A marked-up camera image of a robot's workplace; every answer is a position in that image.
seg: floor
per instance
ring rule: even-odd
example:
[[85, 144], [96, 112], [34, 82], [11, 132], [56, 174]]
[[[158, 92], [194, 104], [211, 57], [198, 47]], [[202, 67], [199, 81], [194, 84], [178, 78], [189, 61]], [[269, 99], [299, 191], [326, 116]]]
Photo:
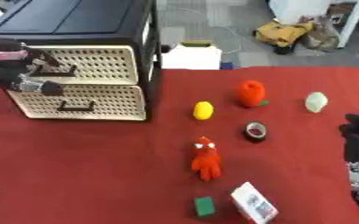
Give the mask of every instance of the floor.
[[164, 44], [210, 39], [223, 50], [223, 61], [237, 67], [359, 67], [359, 26], [344, 49], [321, 52], [299, 46], [294, 54], [280, 56], [250, 35], [273, 18], [264, 0], [158, 0], [158, 10]]

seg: red tablecloth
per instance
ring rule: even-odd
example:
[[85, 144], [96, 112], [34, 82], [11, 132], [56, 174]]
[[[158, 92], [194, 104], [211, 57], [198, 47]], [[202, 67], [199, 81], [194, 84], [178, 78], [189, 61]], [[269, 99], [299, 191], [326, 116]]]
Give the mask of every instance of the red tablecloth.
[[[268, 106], [236, 106], [247, 79], [265, 84]], [[313, 91], [330, 100], [317, 115], [304, 107]], [[191, 117], [198, 101], [214, 104], [211, 120]], [[0, 224], [243, 223], [228, 198], [246, 181], [279, 210], [273, 223], [359, 223], [337, 129], [348, 112], [359, 113], [359, 68], [165, 71], [149, 123], [28, 120], [0, 91]], [[243, 139], [249, 121], [266, 123], [266, 142]], [[199, 136], [223, 158], [210, 183], [190, 172]], [[200, 196], [215, 217], [196, 218]]]

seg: yellow ball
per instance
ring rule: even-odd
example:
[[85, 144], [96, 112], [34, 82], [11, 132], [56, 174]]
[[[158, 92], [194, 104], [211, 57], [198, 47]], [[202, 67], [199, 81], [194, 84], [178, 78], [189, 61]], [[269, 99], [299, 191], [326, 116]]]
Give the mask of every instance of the yellow ball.
[[194, 118], [203, 121], [211, 118], [214, 113], [214, 107], [207, 101], [200, 101], [194, 107]]

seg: green block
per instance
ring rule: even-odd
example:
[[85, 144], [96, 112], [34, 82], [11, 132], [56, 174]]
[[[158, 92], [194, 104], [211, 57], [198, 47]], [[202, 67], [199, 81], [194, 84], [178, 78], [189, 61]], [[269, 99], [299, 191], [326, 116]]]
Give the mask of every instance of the green block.
[[197, 215], [204, 217], [215, 213], [214, 202], [211, 197], [198, 198], [194, 200], [196, 206]]

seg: woven drawer front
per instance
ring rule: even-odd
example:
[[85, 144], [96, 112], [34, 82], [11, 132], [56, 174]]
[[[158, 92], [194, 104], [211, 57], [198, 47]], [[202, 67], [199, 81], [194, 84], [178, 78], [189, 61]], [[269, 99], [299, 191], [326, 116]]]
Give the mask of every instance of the woven drawer front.
[[137, 86], [65, 85], [63, 96], [8, 92], [30, 118], [143, 121]]
[[68, 73], [74, 77], [38, 77], [62, 84], [136, 85], [137, 66], [133, 49], [127, 45], [36, 45], [61, 63], [44, 66], [42, 73]]

